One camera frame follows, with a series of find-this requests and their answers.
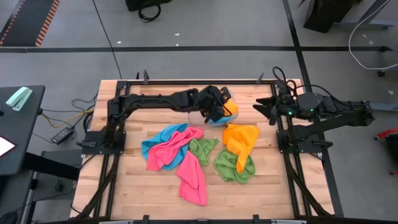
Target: mint green stapler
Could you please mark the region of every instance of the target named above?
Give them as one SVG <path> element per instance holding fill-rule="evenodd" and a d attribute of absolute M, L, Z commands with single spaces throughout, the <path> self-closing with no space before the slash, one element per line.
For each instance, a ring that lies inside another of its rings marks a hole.
<path fill-rule="evenodd" d="M 27 99 L 29 99 L 32 94 L 32 90 L 27 87 L 21 87 L 16 91 L 6 102 L 7 106 L 13 106 L 14 111 L 20 111 Z"/>

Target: wooden tabletop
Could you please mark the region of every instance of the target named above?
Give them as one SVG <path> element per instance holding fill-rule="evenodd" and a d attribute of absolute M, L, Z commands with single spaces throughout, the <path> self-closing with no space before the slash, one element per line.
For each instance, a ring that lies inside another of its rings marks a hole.
<path fill-rule="evenodd" d="M 106 102 L 115 95 L 117 80 L 103 80 L 98 92 L 97 103 L 91 130 L 99 131 L 106 124 Z M 253 214 L 260 218 L 293 218 L 289 185 L 282 154 L 279 152 L 276 131 L 277 125 L 269 126 L 268 120 L 252 105 L 256 98 L 272 96 L 270 85 L 222 85 L 232 91 L 239 106 L 239 116 L 234 124 L 255 125 L 261 132 L 251 153 L 256 166 L 255 176 L 247 184 L 224 182 L 213 166 L 214 159 L 223 147 L 222 128 L 206 128 L 205 139 L 220 140 L 210 152 L 210 165 L 203 167 L 206 177 L 208 205 L 199 206 L 178 197 L 180 178 L 172 171 L 147 171 L 146 161 L 141 154 L 141 142 L 154 137 L 171 124 L 187 123 L 188 114 L 168 109 L 137 110 L 126 121 L 126 148 L 120 158 L 112 220 L 141 220 L 143 215 L 150 219 L 252 219 Z M 137 85 L 131 93 L 145 95 L 169 95 L 175 91 L 197 88 L 206 85 Z M 295 124 L 308 124 L 294 119 Z M 98 188 L 103 156 L 97 155 L 82 171 L 76 189 L 73 207 L 82 210 Z M 323 205 L 333 213 L 330 194 L 326 184 L 321 161 L 309 154 L 302 154 L 301 161 L 308 189 Z M 303 214 L 302 197 L 298 187 L 297 198 L 300 213 Z M 108 190 L 104 193 L 101 215 L 104 215 Z"/>

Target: pink towel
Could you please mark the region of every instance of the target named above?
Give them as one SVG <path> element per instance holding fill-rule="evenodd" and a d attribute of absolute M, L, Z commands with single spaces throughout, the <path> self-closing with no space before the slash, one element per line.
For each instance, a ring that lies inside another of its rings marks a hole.
<path fill-rule="evenodd" d="M 147 170 L 159 171 L 164 165 L 169 165 L 182 146 L 193 138 L 201 138 L 203 130 L 187 128 L 184 132 L 174 132 L 168 142 L 160 143 L 149 150 Z"/>
<path fill-rule="evenodd" d="M 192 152 L 187 152 L 175 175 L 181 178 L 178 196 L 197 205 L 207 204 L 205 175 Z"/>

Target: white cable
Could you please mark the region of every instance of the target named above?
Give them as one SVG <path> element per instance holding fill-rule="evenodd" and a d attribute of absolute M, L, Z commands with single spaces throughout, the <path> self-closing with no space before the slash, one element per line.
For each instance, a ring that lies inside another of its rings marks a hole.
<path fill-rule="evenodd" d="M 353 56 L 353 58 L 356 60 L 356 62 L 359 63 L 360 66 L 362 66 L 363 68 L 367 69 L 367 70 L 387 70 L 390 68 L 393 68 L 395 66 L 398 66 L 398 63 L 395 65 L 391 65 L 385 68 L 368 68 L 365 67 L 363 64 L 361 64 L 361 62 L 359 62 L 359 60 L 354 56 L 353 52 L 351 51 L 351 38 L 353 37 L 353 34 L 355 32 L 355 30 L 362 25 L 362 23 L 364 23 L 366 20 L 368 20 L 370 17 L 372 17 L 373 15 L 375 15 L 376 13 L 378 13 L 387 3 L 389 3 L 391 0 L 386 1 L 384 4 L 382 4 L 376 11 L 374 11 L 370 16 L 368 16 L 366 19 L 362 20 L 353 30 L 353 32 L 351 33 L 351 35 L 349 36 L 349 40 L 348 40 L 348 50 L 349 53 L 351 54 L 351 56 Z"/>

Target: green towel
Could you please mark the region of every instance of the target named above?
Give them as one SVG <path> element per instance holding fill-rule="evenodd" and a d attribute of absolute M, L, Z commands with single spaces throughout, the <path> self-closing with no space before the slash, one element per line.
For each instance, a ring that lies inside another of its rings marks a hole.
<path fill-rule="evenodd" d="M 233 180 L 236 180 L 241 184 L 246 184 L 248 182 L 248 178 L 253 176 L 254 173 L 256 172 L 253 158 L 251 156 L 248 157 L 246 165 L 244 166 L 244 170 L 242 171 L 241 174 L 239 174 L 238 171 L 236 170 L 237 161 L 238 161 L 238 155 L 229 152 L 224 147 L 217 155 L 216 160 L 214 162 L 214 167 L 216 168 L 221 178 L 226 182 L 231 182 Z"/>
<path fill-rule="evenodd" d="M 212 139 L 192 139 L 189 142 L 189 151 L 195 155 L 201 166 L 208 166 L 209 165 L 209 152 L 217 145 L 218 140 Z"/>

